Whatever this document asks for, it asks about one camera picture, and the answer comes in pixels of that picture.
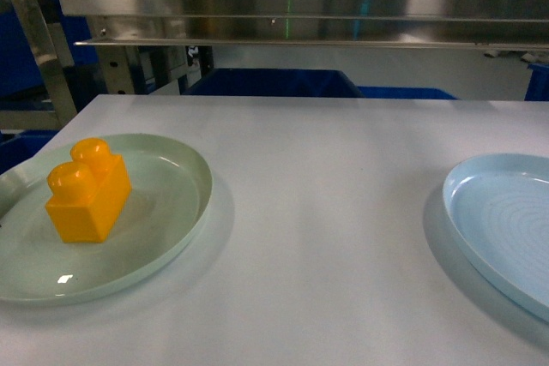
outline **metal frame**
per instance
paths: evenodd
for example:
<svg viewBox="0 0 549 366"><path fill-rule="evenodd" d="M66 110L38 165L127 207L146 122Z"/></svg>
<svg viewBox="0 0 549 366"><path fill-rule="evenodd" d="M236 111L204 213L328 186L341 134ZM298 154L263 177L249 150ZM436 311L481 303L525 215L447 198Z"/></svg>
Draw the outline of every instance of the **metal frame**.
<svg viewBox="0 0 549 366"><path fill-rule="evenodd" d="M39 2L11 1L54 111L0 110L0 129L60 129L76 116L76 108Z"/></svg>

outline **toy building block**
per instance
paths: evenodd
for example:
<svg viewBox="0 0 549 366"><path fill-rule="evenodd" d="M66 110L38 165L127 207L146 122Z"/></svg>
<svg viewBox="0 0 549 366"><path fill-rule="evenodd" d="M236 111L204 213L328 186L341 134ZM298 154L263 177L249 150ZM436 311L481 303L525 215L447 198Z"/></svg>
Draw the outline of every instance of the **toy building block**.
<svg viewBox="0 0 549 366"><path fill-rule="evenodd" d="M45 209L64 242L102 243L130 195L124 160L97 138L79 141L70 156L47 178L53 196Z"/></svg>

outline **blue container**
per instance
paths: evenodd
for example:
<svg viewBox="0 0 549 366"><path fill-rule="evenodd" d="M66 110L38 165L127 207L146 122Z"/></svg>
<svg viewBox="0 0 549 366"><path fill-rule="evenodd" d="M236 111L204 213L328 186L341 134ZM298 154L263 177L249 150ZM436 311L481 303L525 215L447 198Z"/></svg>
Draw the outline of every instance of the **blue container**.
<svg viewBox="0 0 549 366"><path fill-rule="evenodd" d="M336 70L215 69L187 94L207 96L281 96L360 98L360 90Z"/></svg>
<svg viewBox="0 0 549 366"><path fill-rule="evenodd" d="M42 84L42 76L15 11L1 14L0 97Z"/></svg>
<svg viewBox="0 0 549 366"><path fill-rule="evenodd" d="M369 99L436 99L456 100L451 94L440 89L421 87L365 87L359 86L360 92Z"/></svg>
<svg viewBox="0 0 549 366"><path fill-rule="evenodd" d="M528 65L532 70L530 83L524 100L532 102L549 101L549 66L532 63Z"/></svg>
<svg viewBox="0 0 549 366"><path fill-rule="evenodd" d="M53 130L27 131L0 143L0 174L32 158L56 133Z"/></svg>

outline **light blue plate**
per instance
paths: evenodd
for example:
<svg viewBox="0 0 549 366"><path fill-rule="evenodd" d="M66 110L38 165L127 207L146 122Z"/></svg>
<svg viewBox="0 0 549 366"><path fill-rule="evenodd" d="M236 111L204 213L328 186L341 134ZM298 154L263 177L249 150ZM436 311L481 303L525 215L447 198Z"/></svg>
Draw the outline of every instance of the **light blue plate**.
<svg viewBox="0 0 549 366"><path fill-rule="evenodd" d="M549 321L549 159L471 158L447 176L443 197L452 236L473 266Z"/></svg>
<svg viewBox="0 0 549 366"><path fill-rule="evenodd" d="M132 190L104 243L63 243L44 205L50 170L72 145L39 153L0 176L0 301L80 303L160 270L203 224L212 175L202 156L155 135L104 139L120 153Z"/></svg>

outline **plate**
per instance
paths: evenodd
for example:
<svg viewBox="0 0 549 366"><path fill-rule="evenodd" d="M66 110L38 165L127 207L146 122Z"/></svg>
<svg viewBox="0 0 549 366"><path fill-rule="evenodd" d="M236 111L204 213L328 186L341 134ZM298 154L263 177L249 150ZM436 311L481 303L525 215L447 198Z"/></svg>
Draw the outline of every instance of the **plate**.
<svg viewBox="0 0 549 366"><path fill-rule="evenodd" d="M473 266L549 321L549 159L492 154L460 163L443 185L452 236Z"/></svg>
<svg viewBox="0 0 549 366"><path fill-rule="evenodd" d="M104 243L63 243L44 205L66 147L0 176L0 300L80 303L120 291L177 256L203 224L212 174L191 147L155 135L103 136L124 157L132 191Z"/></svg>

